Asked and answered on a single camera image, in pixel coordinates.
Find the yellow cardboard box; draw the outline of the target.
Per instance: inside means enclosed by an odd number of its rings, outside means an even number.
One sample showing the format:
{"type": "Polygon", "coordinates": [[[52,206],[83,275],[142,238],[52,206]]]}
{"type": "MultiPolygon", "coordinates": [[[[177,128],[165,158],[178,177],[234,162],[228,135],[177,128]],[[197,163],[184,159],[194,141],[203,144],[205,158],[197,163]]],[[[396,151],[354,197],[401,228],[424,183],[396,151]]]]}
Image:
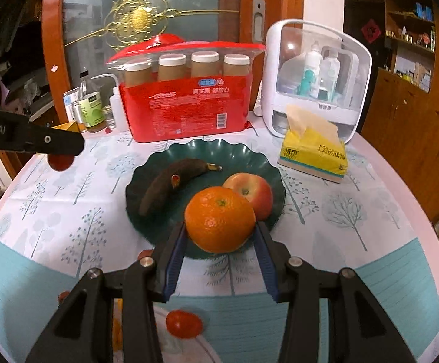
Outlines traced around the yellow cardboard box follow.
{"type": "Polygon", "coordinates": [[[58,126],[54,126],[54,129],[60,129],[62,131],[81,133],[81,130],[78,127],[78,123],[75,121],[63,123],[58,126]]]}

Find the small red cherry tomato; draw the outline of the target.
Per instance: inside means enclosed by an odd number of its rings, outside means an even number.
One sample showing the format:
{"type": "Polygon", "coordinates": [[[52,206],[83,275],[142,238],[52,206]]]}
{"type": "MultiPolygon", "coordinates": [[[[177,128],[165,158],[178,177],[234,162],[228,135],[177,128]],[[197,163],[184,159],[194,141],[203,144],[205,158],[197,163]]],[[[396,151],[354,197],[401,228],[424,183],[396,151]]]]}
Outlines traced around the small red cherry tomato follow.
{"type": "Polygon", "coordinates": [[[47,155],[47,161],[50,168],[58,172],[66,171],[71,165],[73,165],[74,158],[75,156],[73,155],[47,155]]]}

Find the overripe dark banana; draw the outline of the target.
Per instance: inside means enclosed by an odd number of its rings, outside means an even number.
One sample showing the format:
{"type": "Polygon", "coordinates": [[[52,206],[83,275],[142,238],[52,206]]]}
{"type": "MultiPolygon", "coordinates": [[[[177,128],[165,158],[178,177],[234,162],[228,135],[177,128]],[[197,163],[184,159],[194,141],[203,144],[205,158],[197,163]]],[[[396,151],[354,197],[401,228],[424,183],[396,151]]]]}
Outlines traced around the overripe dark banana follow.
{"type": "Polygon", "coordinates": [[[222,170],[221,165],[198,158],[185,158],[174,162],[150,183],[141,199],[138,215],[146,217],[154,214],[196,177],[222,170]]]}

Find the dark red lychee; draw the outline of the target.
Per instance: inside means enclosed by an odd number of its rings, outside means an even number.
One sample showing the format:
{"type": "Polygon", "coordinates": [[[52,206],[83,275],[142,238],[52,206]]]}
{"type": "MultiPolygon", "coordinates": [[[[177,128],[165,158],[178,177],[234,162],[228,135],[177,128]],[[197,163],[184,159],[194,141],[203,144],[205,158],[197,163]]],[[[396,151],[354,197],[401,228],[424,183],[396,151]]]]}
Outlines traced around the dark red lychee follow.
{"type": "Polygon", "coordinates": [[[152,249],[143,250],[139,253],[139,255],[137,256],[137,259],[141,260],[144,257],[152,257],[152,254],[153,254],[152,249]]]}

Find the red yellow apple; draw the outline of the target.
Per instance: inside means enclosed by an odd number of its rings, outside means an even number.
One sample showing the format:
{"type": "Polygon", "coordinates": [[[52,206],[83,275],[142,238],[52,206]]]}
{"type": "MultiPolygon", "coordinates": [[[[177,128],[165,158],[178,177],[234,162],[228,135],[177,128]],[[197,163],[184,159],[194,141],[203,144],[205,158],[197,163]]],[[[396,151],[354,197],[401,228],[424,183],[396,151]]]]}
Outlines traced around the red yellow apple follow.
{"type": "Polygon", "coordinates": [[[269,183],[261,176],[249,173],[236,173],[223,183],[242,195],[252,205],[258,221],[265,221],[272,212],[274,195],[269,183]]]}

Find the white cosmetics storage box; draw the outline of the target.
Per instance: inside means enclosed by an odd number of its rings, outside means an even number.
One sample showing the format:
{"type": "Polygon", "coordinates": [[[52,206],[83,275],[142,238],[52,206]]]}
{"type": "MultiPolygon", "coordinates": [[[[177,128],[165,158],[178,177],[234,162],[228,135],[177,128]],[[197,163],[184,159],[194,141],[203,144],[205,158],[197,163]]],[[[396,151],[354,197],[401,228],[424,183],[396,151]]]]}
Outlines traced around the white cosmetics storage box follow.
{"type": "Polygon", "coordinates": [[[372,69],[367,48],[327,25],[277,21],[266,34],[260,108],[271,134],[287,133],[287,106],[317,114],[349,142],[358,127],[372,69]]]}

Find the large orange mandarin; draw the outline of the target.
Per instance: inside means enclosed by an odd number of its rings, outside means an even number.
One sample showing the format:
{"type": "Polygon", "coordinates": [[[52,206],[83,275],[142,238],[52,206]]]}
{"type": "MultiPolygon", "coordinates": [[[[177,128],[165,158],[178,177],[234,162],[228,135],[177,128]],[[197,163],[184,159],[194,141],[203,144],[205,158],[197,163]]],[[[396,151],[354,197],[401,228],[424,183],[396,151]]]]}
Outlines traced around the large orange mandarin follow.
{"type": "Polygon", "coordinates": [[[209,187],[196,193],[184,211],[189,238],[212,254],[237,251],[252,235],[255,212],[247,199],[230,188],[209,187]]]}

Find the white squeeze bottle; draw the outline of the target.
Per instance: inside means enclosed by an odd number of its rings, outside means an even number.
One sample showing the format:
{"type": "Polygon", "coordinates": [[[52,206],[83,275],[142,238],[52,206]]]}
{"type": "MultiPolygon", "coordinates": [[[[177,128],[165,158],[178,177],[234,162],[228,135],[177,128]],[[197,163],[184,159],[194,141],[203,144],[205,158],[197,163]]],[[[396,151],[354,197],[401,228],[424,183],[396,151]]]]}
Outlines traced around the white squeeze bottle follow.
{"type": "Polygon", "coordinates": [[[114,130],[118,132],[129,131],[129,124],[124,109],[124,103],[119,91],[118,77],[114,74],[105,73],[101,75],[92,76],[91,79],[92,80],[111,79],[114,82],[112,87],[112,94],[109,98],[109,103],[107,104],[112,107],[112,111],[114,114],[114,119],[116,123],[116,128],[114,130]]]}

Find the dark red plum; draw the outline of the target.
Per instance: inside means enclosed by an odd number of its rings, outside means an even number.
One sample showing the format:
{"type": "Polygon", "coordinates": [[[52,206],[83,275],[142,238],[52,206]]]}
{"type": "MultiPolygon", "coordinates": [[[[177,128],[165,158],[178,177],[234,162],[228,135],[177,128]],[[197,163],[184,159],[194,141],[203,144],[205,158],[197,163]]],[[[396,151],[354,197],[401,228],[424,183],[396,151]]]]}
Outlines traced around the dark red plum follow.
{"type": "Polygon", "coordinates": [[[61,305],[67,296],[70,294],[70,291],[63,291],[58,295],[58,304],[61,305]]]}

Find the dark green scalloped plate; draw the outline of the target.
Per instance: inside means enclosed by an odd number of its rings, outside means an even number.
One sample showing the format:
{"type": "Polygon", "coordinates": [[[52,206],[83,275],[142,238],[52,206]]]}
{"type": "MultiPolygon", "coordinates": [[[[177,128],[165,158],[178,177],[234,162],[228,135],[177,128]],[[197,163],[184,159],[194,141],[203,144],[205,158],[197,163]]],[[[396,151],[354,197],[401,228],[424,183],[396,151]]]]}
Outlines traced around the dark green scalloped plate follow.
{"type": "Polygon", "coordinates": [[[153,153],[135,169],[126,187],[126,210],[134,228],[151,244],[166,241],[181,224],[189,236],[186,255],[206,259],[245,246],[259,220],[240,193],[224,187],[235,174],[263,178],[273,205],[264,220],[273,228],[284,208],[279,170],[244,144],[194,139],[153,153]]]}

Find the small orange mandarin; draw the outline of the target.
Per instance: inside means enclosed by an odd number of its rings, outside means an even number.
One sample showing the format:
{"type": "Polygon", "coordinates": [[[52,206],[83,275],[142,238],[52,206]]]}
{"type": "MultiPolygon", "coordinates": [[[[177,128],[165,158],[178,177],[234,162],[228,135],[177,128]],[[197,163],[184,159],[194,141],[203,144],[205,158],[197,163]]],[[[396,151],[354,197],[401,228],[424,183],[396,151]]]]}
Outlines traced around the small orange mandarin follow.
{"type": "Polygon", "coordinates": [[[112,322],[112,346],[113,352],[123,350],[123,299],[117,298],[114,300],[114,313],[112,322]]]}

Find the yellow tissue pack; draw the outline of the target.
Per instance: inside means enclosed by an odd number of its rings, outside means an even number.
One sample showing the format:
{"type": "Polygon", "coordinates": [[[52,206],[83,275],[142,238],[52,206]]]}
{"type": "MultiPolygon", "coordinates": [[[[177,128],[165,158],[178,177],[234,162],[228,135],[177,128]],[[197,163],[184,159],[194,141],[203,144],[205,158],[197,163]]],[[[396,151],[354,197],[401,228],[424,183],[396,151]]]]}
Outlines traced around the yellow tissue pack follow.
{"type": "Polygon", "coordinates": [[[348,158],[337,126],[300,106],[289,104],[286,112],[289,128],[278,163],[340,184],[348,172],[348,158]]]}

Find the small glass jar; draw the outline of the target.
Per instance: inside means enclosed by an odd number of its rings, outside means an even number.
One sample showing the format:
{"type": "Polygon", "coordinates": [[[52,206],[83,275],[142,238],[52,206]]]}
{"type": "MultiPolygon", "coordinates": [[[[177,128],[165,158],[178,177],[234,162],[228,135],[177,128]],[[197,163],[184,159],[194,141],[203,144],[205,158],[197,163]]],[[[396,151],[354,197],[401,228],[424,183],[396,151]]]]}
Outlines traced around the small glass jar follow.
{"type": "Polygon", "coordinates": [[[102,108],[102,114],[107,127],[111,130],[114,130],[116,128],[116,123],[115,123],[112,107],[110,105],[104,106],[102,108]]]}

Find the wooden cabinet right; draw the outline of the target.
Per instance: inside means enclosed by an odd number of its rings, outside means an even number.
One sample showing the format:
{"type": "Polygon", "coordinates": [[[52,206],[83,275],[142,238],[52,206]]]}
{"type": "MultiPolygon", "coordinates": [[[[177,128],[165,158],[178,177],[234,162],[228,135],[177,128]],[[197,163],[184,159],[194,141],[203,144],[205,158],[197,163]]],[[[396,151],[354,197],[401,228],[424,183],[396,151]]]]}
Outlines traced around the wooden cabinet right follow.
{"type": "Polygon", "coordinates": [[[424,92],[379,70],[361,129],[410,188],[430,221],[439,219],[439,8],[435,8],[435,65],[424,92]]]}

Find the wooden glass door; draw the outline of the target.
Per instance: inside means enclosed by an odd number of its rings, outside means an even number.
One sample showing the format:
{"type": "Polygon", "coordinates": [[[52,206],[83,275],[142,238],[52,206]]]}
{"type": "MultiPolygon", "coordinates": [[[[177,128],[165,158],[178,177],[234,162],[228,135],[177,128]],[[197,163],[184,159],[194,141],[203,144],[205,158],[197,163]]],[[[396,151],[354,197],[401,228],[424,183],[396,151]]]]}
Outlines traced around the wooden glass door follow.
{"type": "Polygon", "coordinates": [[[42,0],[45,69],[58,121],[79,73],[106,72],[120,49],[159,34],[261,43],[276,21],[303,15],[304,0],[42,0]]]}

